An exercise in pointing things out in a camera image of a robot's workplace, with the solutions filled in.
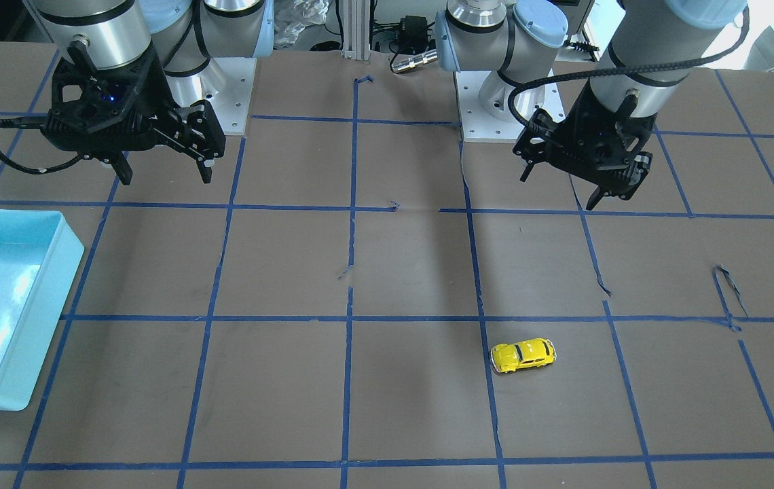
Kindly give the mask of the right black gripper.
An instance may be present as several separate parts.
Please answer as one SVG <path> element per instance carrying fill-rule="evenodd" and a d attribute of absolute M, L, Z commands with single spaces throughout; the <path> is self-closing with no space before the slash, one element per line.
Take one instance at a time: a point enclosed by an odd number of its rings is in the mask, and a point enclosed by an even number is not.
<path fill-rule="evenodd" d="M 52 106 L 43 136 L 61 151 L 82 157 L 110 157 L 121 185 L 133 169 L 123 151 L 147 151 L 172 141 L 192 158 L 205 185 L 217 158 L 225 155 L 226 136 L 215 109 L 203 99 L 179 107 L 170 93 L 153 46 L 124 66 L 97 69 L 85 46 L 68 46 L 52 76 Z"/>

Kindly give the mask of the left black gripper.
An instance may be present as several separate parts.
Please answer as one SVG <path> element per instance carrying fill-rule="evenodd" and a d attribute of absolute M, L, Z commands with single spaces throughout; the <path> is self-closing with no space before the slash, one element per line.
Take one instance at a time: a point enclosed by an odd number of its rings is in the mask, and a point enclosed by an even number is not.
<path fill-rule="evenodd" d="M 617 108 L 604 106 L 588 83 L 560 124 L 546 109 L 536 109 L 520 132 L 513 152 L 526 162 L 521 182 L 540 163 L 596 185 L 585 208 L 592 211 L 604 198 L 629 200 L 650 173 L 653 155 L 644 151 L 653 115 L 634 117 L 639 90 L 617 98 Z"/>

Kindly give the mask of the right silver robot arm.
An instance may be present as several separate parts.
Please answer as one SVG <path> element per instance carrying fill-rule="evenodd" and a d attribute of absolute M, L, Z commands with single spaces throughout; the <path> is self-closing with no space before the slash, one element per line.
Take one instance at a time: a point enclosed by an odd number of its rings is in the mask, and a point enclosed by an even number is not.
<path fill-rule="evenodd" d="M 61 58 L 48 114 L 33 126 L 73 161 L 93 160 L 129 185 L 126 154 L 183 153 L 210 183 L 231 113 L 245 98 L 219 60 L 274 47 L 272 1 L 36 1 Z"/>

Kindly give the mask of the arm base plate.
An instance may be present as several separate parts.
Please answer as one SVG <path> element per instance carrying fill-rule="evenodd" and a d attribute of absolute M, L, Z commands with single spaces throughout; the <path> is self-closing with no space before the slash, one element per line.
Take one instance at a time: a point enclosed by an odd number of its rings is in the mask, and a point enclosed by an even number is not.
<path fill-rule="evenodd" d="M 183 107 L 206 100 L 225 135 L 244 136 L 257 68 L 254 58 L 211 58 L 189 72 L 166 72 L 174 99 Z"/>
<path fill-rule="evenodd" d="M 460 111 L 462 139 L 465 142 L 514 143 L 524 125 L 508 108 L 513 86 L 495 71 L 463 71 L 454 74 Z M 565 118 L 557 84 L 546 84 L 515 99 L 515 108 L 530 120 L 537 109 L 544 109 L 555 122 Z"/>

